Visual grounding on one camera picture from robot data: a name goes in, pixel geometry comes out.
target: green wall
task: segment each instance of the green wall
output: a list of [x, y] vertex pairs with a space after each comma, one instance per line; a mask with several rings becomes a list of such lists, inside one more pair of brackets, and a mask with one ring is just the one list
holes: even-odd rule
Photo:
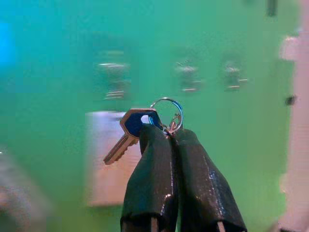
[[[0, 69], [0, 144], [55, 206], [48, 231], [120, 231], [121, 207], [84, 206], [85, 113], [148, 107], [169, 96], [228, 179], [251, 232], [284, 212], [279, 177], [287, 155], [293, 63], [278, 59], [297, 28], [297, 5], [267, 1], [12, 0], [0, 22], [12, 32], [16, 62]], [[93, 68], [98, 49], [120, 38], [132, 64], [132, 94], [105, 101], [106, 81]], [[183, 95], [172, 74], [173, 51], [198, 53], [203, 88]], [[221, 61], [241, 60], [248, 83], [225, 91]]]

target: key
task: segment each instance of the key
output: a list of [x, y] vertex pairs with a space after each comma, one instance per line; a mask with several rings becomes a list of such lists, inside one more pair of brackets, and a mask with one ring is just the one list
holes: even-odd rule
[[119, 160], [129, 146], [139, 141], [140, 130], [143, 125], [141, 118], [144, 115], [151, 117], [154, 125], [161, 130], [163, 129], [161, 120], [155, 109], [130, 109], [120, 120], [120, 126], [125, 134], [104, 158], [104, 163], [106, 165], [113, 164], [115, 161]]

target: blue key head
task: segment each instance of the blue key head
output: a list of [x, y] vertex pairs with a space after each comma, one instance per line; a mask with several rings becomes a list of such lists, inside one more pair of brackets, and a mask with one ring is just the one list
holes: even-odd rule
[[141, 118], [147, 115], [152, 118], [154, 125], [163, 130], [161, 120], [155, 109], [130, 109], [120, 120], [120, 125], [124, 132], [139, 138], [143, 126]]

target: blue light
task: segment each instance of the blue light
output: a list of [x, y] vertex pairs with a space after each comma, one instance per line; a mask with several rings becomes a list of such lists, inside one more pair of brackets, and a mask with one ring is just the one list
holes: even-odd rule
[[0, 22], [0, 67], [15, 63], [15, 47], [10, 25]]

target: key ring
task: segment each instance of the key ring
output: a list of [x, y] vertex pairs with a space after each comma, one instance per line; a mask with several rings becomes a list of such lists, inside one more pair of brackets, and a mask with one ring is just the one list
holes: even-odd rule
[[[180, 128], [180, 127], [182, 126], [182, 124], [183, 124], [183, 108], [182, 108], [182, 106], [181, 106], [177, 101], [175, 101], [175, 100], [173, 100], [173, 99], [171, 99], [171, 98], [166, 98], [166, 97], [160, 98], [159, 100], [157, 100], [157, 101], [155, 101], [154, 103], [152, 103], [151, 106], [150, 106], [150, 108], [154, 108], [154, 106], [155, 106], [158, 102], [160, 102], [160, 101], [169, 101], [169, 102], [172, 102], [172, 104], [174, 104], [174, 105], [177, 107], [177, 109], [179, 110], [179, 112], [180, 112], [180, 121], [179, 121], [179, 123], [178, 123], [178, 125], [177, 125], [177, 127], [176, 127], [175, 129], [169, 130], [168, 127], [167, 127], [166, 125], [162, 124], [162, 126], [165, 127], [165, 131], [167, 131], [167, 132], [170, 133], [170, 134], [173, 134], [173, 133], [175, 133], [176, 131], [178, 131], [179, 128]], [[153, 119], [152, 119], [151, 117], [149, 117], [149, 123], [150, 123], [151, 125], [154, 124]]]

